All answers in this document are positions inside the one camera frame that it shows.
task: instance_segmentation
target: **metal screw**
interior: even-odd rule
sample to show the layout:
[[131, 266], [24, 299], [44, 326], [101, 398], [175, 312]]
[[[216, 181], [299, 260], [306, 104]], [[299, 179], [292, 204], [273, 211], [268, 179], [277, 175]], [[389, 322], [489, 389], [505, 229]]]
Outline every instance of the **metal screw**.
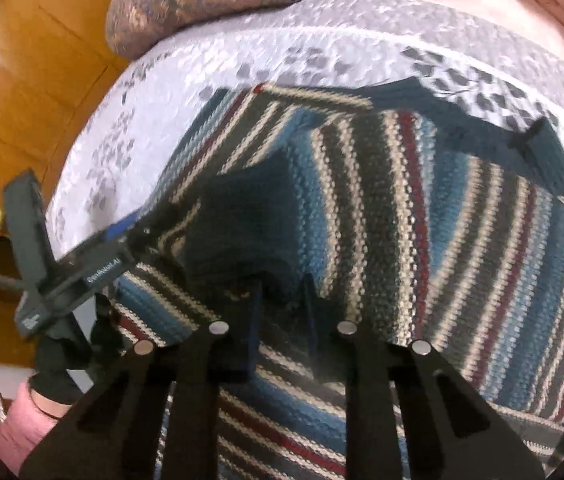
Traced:
[[342, 335], [353, 335], [357, 332], [357, 325], [352, 321], [340, 321], [337, 324], [337, 331]]
[[431, 353], [431, 345], [422, 339], [414, 341], [411, 345], [411, 348], [416, 354], [419, 355], [428, 355]]
[[215, 321], [208, 326], [208, 330], [213, 335], [224, 335], [229, 331], [229, 324], [224, 321]]
[[154, 348], [155, 345], [153, 345], [153, 343], [145, 339], [143, 341], [137, 342], [132, 349], [135, 350], [135, 353], [137, 355], [148, 355], [151, 352], [153, 352]]

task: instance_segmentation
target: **wooden wall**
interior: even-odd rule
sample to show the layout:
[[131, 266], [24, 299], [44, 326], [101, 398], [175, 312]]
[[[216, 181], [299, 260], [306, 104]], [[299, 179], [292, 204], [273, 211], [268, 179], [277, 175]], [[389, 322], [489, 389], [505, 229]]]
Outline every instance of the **wooden wall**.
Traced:
[[110, 0], [0, 0], [0, 206], [33, 168], [49, 200], [76, 136], [127, 66], [110, 52]]

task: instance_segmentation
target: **black clamp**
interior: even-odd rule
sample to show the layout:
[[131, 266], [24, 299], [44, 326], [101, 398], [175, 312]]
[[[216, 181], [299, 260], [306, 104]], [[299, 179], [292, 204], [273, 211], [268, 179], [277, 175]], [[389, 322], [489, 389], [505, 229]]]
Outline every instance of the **black clamp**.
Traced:
[[[412, 480], [544, 478], [517, 434], [428, 342], [405, 348], [380, 341], [365, 323], [321, 325], [339, 309], [318, 298], [310, 278], [303, 290], [315, 375], [346, 384], [347, 479], [403, 478], [398, 416]], [[216, 478], [219, 384], [247, 381], [255, 370], [261, 284], [230, 312], [178, 346], [137, 343], [31, 453], [20, 478], [151, 478], [174, 381], [162, 478]]]

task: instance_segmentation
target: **gray patterned bedspread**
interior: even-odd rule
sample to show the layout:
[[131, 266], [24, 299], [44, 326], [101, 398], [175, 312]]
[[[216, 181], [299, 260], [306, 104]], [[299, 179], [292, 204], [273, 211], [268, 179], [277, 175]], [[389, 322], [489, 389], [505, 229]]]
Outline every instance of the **gray patterned bedspread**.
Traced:
[[505, 128], [546, 115], [564, 145], [564, 62], [537, 44], [418, 0], [305, 0], [189, 28], [130, 65], [66, 161], [47, 211], [55, 255], [143, 205], [215, 88], [412, 75]]

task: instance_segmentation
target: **pink sleeve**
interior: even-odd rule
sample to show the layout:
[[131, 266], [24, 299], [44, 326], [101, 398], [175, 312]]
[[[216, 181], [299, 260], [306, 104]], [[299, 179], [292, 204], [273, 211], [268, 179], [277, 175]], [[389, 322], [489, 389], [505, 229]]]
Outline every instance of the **pink sleeve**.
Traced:
[[0, 426], [0, 458], [17, 475], [29, 453], [56, 424], [33, 403], [28, 383], [22, 383]]

